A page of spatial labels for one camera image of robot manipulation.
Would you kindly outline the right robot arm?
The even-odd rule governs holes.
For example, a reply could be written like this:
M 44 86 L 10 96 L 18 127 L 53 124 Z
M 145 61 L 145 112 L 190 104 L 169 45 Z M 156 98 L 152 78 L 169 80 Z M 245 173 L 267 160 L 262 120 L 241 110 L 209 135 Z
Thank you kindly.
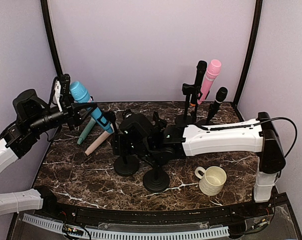
M 170 178 L 163 166 L 170 160 L 207 153 L 256 153 L 258 167 L 253 201 L 246 205 L 246 213 L 251 217 L 264 211 L 287 156 L 273 119 L 266 112 L 244 122 L 208 126 L 197 122 L 168 125 L 157 112 L 148 119 L 142 113 L 126 110 L 123 121 L 115 128 L 112 147 L 117 156 L 114 170 L 119 175 L 133 175 L 142 160 L 151 166 L 143 177 L 143 185 L 152 193 L 168 188 Z

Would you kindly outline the beige microphone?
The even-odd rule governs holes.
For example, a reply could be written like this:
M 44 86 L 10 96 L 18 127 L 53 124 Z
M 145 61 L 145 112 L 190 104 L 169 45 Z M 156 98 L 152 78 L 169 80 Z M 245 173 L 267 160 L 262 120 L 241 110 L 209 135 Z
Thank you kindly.
M 85 150 L 84 154 L 89 156 L 96 148 L 98 148 L 111 134 L 104 131 L 93 143 Z

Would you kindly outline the black stand of green microphone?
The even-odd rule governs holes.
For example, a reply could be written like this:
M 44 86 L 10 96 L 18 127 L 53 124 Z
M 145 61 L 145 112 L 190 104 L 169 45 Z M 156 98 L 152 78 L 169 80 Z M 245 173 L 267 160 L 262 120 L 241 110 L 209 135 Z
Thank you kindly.
M 152 167 L 143 176 L 143 186 L 145 189 L 152 193 L 165 191 L 169 187 L 170 177 L 163 170 L 163 163 L 151 156 L 146 156 L 144 161 Z

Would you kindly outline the black stand of blue microphone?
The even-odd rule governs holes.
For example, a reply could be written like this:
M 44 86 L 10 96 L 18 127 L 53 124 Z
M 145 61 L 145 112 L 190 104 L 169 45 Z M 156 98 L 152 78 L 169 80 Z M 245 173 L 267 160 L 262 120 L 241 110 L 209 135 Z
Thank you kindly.
M 105 112 L 106 118 L 111 122 L 114 135 L 120 134 L 116 125 L 116 115 L 113 111 Z M 118 156 L 114 162 L 114 170 L 120 176 L 131 176 L 139 169 L 139 161 L 133 155 Z

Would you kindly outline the mint green microphone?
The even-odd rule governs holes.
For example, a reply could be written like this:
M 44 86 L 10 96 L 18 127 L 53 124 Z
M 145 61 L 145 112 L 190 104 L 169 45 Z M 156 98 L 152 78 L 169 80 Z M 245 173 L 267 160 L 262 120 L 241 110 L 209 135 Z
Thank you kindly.
M 81 132 L 79 138 L 78 138 L 78 141 L 77 141 L 77 144 L 78 145 L 81 145 L 84 140 L 86 139 L 86 137 L 88 136 L 88 134 L 91 132 L 92 128 L 94 127 L 96 121 L 91 118 L 89 120 L 89 122 L 87 123 L 87 125 L 85 126 L 84 130 Z

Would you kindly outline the black stand of beige microphone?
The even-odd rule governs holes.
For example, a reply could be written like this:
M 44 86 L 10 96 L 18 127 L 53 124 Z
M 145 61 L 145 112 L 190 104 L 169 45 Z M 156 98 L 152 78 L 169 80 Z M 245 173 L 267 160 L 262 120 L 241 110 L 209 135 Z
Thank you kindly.
M 153 121 L 155 122 L 154 127 L 161 131 L 167 127 L 167 121 L 164 119 L 161 119 L 158 112 L 154 111 L 153 112 Z

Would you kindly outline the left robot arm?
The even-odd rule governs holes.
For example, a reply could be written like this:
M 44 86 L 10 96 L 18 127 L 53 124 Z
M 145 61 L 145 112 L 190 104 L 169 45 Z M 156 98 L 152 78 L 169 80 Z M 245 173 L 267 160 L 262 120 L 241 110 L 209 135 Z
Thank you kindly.
M 25 156 L 41 134 L 63 124 L 68 124 L 71 130 L 81 125 L 97 108 L 97 103 L 75 103 L 69 95 L 66 104 L 59 109 L 50 107 L 34 89 L 28 89 L 14 99 L 13 106 L 17 119 L 0 134 L 0 174 Z M 42 209 L 50 218 L 57 218 L 61 214 L 61 206 L 56 202 L 56 196 L 46 186 L 0 193 L 0 216 Z

